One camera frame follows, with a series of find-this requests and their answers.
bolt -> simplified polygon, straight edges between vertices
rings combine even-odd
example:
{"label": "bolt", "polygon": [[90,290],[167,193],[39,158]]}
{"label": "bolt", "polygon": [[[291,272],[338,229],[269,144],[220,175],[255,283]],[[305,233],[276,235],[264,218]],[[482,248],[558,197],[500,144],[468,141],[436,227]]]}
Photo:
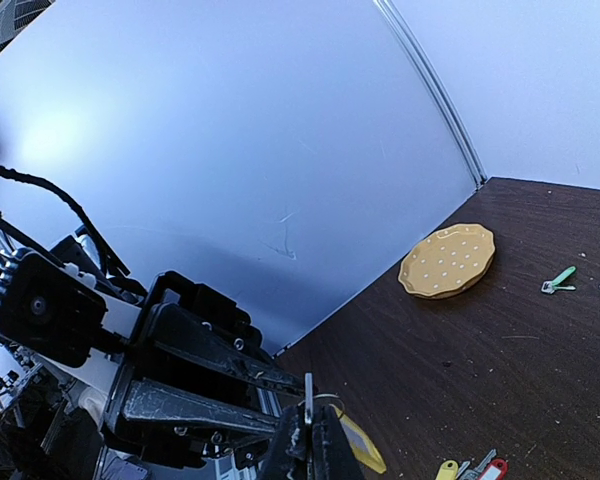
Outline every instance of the bolt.
{"label": "bolt", "polygon": [[222,434],[220,432],[213,432],[213,435],[211,435],[211,443],[214,445],[222,443]]}
{"label": "bolt", "polygon": [[31,312],[34,315],[44,315],[47,311],[47,301],[42,297],[35,297],[31,300]]}

green keychain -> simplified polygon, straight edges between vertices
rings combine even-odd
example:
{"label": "green keychain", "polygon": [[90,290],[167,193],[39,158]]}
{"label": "green keychain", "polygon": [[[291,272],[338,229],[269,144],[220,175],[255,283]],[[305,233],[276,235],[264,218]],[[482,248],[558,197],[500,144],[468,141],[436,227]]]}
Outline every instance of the green keychain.
{"label": "green keychain", "polygon": [[576,267],[567,268],[564,272],[562,272],[560,275],[558,275],[553,280],[547,280],[546,282],[544,282],[542,284],[542,288],[540,289],[540,291],[542,293],[552,294],[557,290],[575,290],[576,287],[574,287],[573,285],[567,285],[564,287],[560,285],[567,278],[569,278],[571,275],[573,275],[575,273],[575,271],[576,271]]}

yellow plate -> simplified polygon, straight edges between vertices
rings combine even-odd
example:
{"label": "yellow plate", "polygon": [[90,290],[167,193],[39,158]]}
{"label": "yellow plate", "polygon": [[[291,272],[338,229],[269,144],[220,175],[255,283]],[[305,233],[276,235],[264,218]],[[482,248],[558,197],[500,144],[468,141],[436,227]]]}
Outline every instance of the yellow plate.
{"label": "yellow plate", "polygon": [[480,280],[495,251],[492,232],[482,225],[459,223],[416,245],[402,260],[398,280],[412,295],[447,298]]}

dark wood surface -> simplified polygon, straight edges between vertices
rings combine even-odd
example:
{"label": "dark wood surface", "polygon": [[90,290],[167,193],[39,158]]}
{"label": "dark wood surface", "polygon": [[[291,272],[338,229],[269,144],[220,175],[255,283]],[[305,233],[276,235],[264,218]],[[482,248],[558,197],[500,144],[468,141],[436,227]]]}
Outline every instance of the dark wood surface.
{"label": "dark wood surface", "polygon": [[[341,395],[383,478],[433,480],[497,448],[507,478],[600,479],[600,191],[492,179],[443,225],[459,222],[495,233],[477,285],[414,298],[397,264],[279,364]],[[576,291],[540,292],[570,265]]]}

white wall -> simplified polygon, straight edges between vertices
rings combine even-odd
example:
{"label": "white wall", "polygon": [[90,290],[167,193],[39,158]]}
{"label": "white wall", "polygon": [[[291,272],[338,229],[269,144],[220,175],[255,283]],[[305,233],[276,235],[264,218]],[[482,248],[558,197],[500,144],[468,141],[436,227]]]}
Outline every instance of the white wall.
{"label": "white wall", "polygon": [[490,176],[600,188],[600,1],[394,2]]}
{"label": "white wall", "polygon": [[[0,161],[72,192],[146,284],[236,299],[271,351],[473,191],[371,1],[57,2],[0,55]],[[46,244],[76,226],[26,186],[0,204]]]}

